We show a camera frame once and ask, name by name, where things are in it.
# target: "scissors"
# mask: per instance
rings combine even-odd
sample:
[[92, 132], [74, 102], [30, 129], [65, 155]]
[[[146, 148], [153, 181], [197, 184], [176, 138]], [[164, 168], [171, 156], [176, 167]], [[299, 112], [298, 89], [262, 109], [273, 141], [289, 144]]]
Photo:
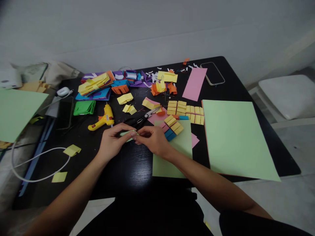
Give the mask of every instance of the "scissors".
[[137, 130], [139, 130], [140, 128], [142, 128], [144, 122], [150, 117], [152, 116], [153, 113], [155, 113], [157, 110], [160, 109], [161, 106], [159, 106], [158, 108], [155, 108], [147, 113], [145, 113], [142, 116], [138, 116], [137, 118], [129, 118], [127, 119], [124, 123], [132, 126], [134, 128], [136, 128]]

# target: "chair cushion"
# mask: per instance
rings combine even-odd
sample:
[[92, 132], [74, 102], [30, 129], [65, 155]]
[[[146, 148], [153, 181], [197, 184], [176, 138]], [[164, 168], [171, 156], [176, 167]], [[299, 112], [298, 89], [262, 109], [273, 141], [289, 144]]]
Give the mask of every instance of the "chair cushion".
[[258, 84], [287, 120], [315, 117], [315, 83], [307, 76], [284, 76]]

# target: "white cable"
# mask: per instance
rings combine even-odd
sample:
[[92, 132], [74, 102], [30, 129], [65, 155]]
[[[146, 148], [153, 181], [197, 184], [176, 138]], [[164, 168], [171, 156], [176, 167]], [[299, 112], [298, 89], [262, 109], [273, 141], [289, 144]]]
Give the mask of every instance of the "white cable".
[[[61, 99], [64, 99], [64, 98], [68, 97], [68, 96], [69, 96], [70, 94], [72, 94], [72, 93], [73, 93], [73, 91], [70, 90], [70, 92], [67, 94], [67, 96], [65, 96], [65, 97], [63, 97], [63, 98], [61, 98]], [[45, 110], [47, 107], [51, 106], [52, 104], [55, 104], [56, 102], [59, 102], [61, 99], [56, 100], [56, 101], [54, 101], [53, 103], [50, 103], [48, 106], [45, 106], [44, 108], [40, 109], [40, 110], [37, 111], [36, 113], [40, 113], [42, 110]]]
[[14, 168], [19, 167], [19, 166], [21, 166], [21, 165], [23, 165], [23, 164], [25, 164], [25, 163], [27, 163], [27, 162], [29, 162], [29, 161], [31, 161], [31, 160], [33, 160], [33, 159], [39, 157], [40, 155], [42, 155], [42, 154], [44, 154], [44, 153], [49, 152], [49, 151], [51, 151], [51, 150], [54, 150], [54, 149], [66, 149], [66, 148], [64, 148], [64, 147], [52, 148], [52, 149], [50, 149], [50, 150], [48, 150], [48, 151], [46, 151], [46, 152], [43, 152], [43, 153], [41, 153], [41, 154], [39, 154], [39, 155], [33, 157], [32, 159], [29, 159], [28, 161], [26, 161], [26, 162], [24, 162], [24, 163], [22, 163], [22, 164], [19, 164], [19, 165], [17, 165], [17, 166], [14, 166], [13, 157], [14, 157], [14, 148], [15, 148], [15, 145], [16, 145], [16, 142], [14, 142], [14, 143], [13, 143], [13, 146], [12, 146], [12, 155], [11, 155], [11, 167], [12, 167], [12, 171], [13, 171], [13, 173], [15, 174], [15, 176], [16, 176], [17, 178], [19, 178], [20, 180], [23, 180], [23, 181], [25, 181], [25, 182], [35, 183], [35, 182], [42, 181], [42, 180], [44, 180], [44, 179], [48, 179], [49, 177], [52, 177], [53, 175], [55, 175], [56, 173], [58, 173], [59, 171], [61, 171], [61, 170], [68, 164], [68, 162], [70, 161], [70, 156], [69, 156], [67, 162], [66, 162], [59, 170], [57, 170], [56, 172], [54, 172], [53, 174], [51, 174], [51, 175], [49, 175], [49, 176], [47, 176], [47, 177], [45, 177], [45, 178], [42, 178], [42, 179], [39, 179], [39, 180], [27, 180], [27, 179], [24, 179], [23, 177], [21, 177], [21, 176], [16, 172], [16, 170], [15, 170]]

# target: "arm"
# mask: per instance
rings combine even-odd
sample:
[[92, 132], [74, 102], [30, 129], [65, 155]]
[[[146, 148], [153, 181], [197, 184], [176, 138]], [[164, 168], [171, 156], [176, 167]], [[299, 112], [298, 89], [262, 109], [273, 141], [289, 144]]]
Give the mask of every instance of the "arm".
[[69, 235], [84, 211], [103, 169], [118, 154], [122, 145], [131, 138], [132, 132], [120, 138], [115, 137], [123, 129], [134, 128], [121, 123], [104, 131], [99, 151], [94, 159], [43, 211], [25, 235]]
[[133, 136], [138, 145], [146, 145], [151, 152], [175, 165], [217, 211], [240, 210], [272, 219], [235, 184], [175, 150], [160, 127], [146, 126], [138, 134], [140, 136]]

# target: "black table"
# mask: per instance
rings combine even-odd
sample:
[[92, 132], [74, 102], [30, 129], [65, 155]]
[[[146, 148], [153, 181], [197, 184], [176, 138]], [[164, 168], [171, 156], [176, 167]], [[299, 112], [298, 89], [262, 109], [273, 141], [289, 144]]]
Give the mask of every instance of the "black table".
[[[204, 80], [198, 102], [182, 98], [191, 69], [189, 69], [187, 73], [176, 72], [178, 69], [184, 67], [182, 62], [159, 66], [162, 67], [162, 71], [166, 71], [167, 68], [169, 68], [174, 69], [178, 74], [178, 82], [176, 83], [178, 94], [172, 97], [171, 100], [185, 101], [191, 106], [201, 106], [202, 99], [252, 101], [279, 176], [300, 174], [301, 171], [292, 156], [259, 110], [246, 88], [240, 82], [227, 60], [220, 56], [190, 61], [189, 63], [190, 65], [193, 65], [193, 63], [200, 65], [206, 62], [214, 62], [216, 64], [225, 78], [225, 83], [214, 87], [210, 86], [207, 80]], [[156, 67], [143, 69], [144, 72], [150, 72], [152, 70], [156, 72], [159, 69]], [[72, 79], [63, 81], [61, 87], [67, 86], [70, 89], [74, 89], [75, 92], [73, 95], [75, 97], [79, 85], [80, 79]], [[158, 95], [153, 97], [148, 88], [130, 88], [130, 92], [134, 99], [128, 104], [134, 105], [137, 110], [143, 108], [142, 101], [145, 97], [160, 102], [163, 106], [166, 106], [169, 100], [169, 96], [163, 97], [162, 95]], [[109, 101], [116, 124], [131, 117], [131, 115], [122, 111], [124, 105], [118, 104], [117, 97], [119, 97], [119, 95], [112, 93]], [[24, 195], [16, 197], [13, 209], [49, 205], [81, 173], [96, 155], [103, 130], [108, 128], [106, 125], [97, 131], [89, 131], [87, 128], [88, 125], [94, 124], [98, 120], [97, 116], [103, 116], [105, 104], [106, 102], [97, 101], [94, 115], [89, 115], [88, 117], [73, 117], [73, 124], [76, 124], [76, 126], [65, 135], [62, 136], [60, 132], [52, 131], [44, 151], [55, 147], [68, 147], [72, 144], [77, 145], [82, 150], [79, 154], [71, 158], [70, 162], [62, 170], [68, 172], [65, 182], [51, 183], [52, 178], [49, 178], [37, 183], [29, 183]], [[141, 113], [144, 114], [147, 111], [149, 111], [149, 109], [144, 108]], [[193, 148], [193, 159], [206, 167], [210, 167], [204, 126], [192, 125], [191, 130], [200, 140]], [[60, 150], [51, 151], [41, 156], [32, 175], [32, 179], [43, 178], [55, 172], [66, 162], [67, 158], [68, 157], [62, 154]], [[122, 194], [135, 194], [160, 186], [171, 188], [193, 186], [187, 179], [152, 177], [152, 160], [152, 153], [144, 145], [138, 146], [134, 141], [126, 143], [121, 149], [121, 152], [113, 158], [104, 169], [93, 190], [91, 200], [116, 197]], [[238, 176], [224, 175], [224, 177], [232, 182], [252, 180]]]

